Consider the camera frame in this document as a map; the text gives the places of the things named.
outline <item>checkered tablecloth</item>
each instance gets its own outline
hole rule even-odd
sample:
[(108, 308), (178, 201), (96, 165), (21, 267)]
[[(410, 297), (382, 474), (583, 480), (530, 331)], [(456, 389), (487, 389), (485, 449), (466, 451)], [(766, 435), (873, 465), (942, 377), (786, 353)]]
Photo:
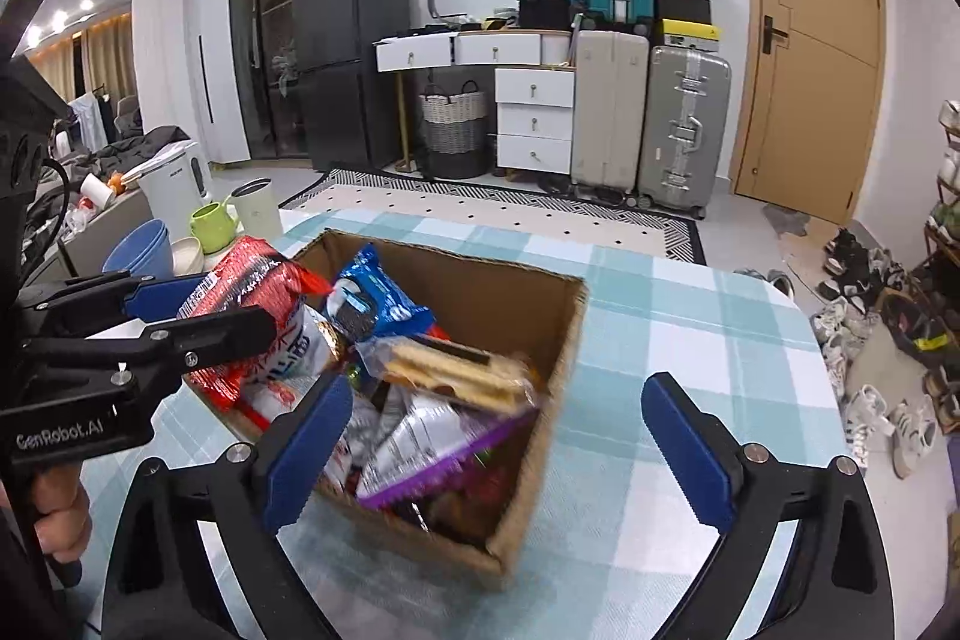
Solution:
[[(640, 389), (668, 370), (741, 442), (781, 461), (825, 465), (845, 449), (839, 413), (805, 316), (770, 285), (705, 266), (411, 215), (315, 215), (277, 244), (292, 255), (325, 228), (433, 245), (583, 277), (589, 306), (541, 502), (517, 577), (478, 591), (367, 543), (318, 497), (280, 541), (346, 640), (648, 638), (716, 539), (697, 524), (640, 415)], [(85, 464), (94, 538), (79, 596), (99, 626), (107, 551), (138, 463), (211, 461), (233, 437), (184, 387), (145, 448)], [(244, 637), (258, 637), (213, 525), (211, 560)], [(789, 548), (781, 525), (733, 636), (755, 632)]]

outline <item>laundry basket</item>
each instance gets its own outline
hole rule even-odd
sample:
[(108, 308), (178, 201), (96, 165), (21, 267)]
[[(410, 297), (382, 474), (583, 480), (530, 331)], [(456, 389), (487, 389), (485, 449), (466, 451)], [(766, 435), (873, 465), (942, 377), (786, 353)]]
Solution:
[(448, 95), (431, 83), (421, 95), (430, 173), (435, 177), (464, 180), (487, 171), (487, 97), (472, 79), (460, 91)]

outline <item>curtain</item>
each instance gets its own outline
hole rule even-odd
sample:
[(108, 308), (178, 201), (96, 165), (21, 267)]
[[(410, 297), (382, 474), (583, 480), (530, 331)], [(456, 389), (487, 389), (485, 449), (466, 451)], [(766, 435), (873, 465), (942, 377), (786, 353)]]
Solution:
[(136, 95), (130, 12), (90, 25), (83, 32), (80, 45), (86, 90), (93, 91), (101, 85), (106, 87), (110, 104), (116, 112), (117, 102), (121, 98)]
[(72, 101), (77, 97), (77, 90), (73, 81), (73, 40), (64, 39), (62, 42), (50, 44), (49, 47), (28, 52), (27, 59), (40, 72), (40, 75), (50, 83), (64, 101)]

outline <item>human hand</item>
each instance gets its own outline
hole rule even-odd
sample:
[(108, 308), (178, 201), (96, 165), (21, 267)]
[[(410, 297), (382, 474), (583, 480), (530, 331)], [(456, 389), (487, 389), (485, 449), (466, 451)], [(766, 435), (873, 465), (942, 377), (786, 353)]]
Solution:
[[(80, 485), (80, 464), (61, 464), (37, 475), (31, 499), (43, 516), (35, 524), (40, 549), (61, 564), (78, 560), (93, 531), (90, 498)], [(0, 506), (10, 506), (1, 483)]]

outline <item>blue snack package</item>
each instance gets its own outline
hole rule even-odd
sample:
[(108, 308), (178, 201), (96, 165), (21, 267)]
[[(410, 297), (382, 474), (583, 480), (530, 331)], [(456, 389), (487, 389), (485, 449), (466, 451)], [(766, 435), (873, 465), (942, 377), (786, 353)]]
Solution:
[(429, 308), (416, 306), (384, 273), (373, 244), (340, 271), (326, 297), (325, 314), (350, 342), (425, 333), (434, 323)]

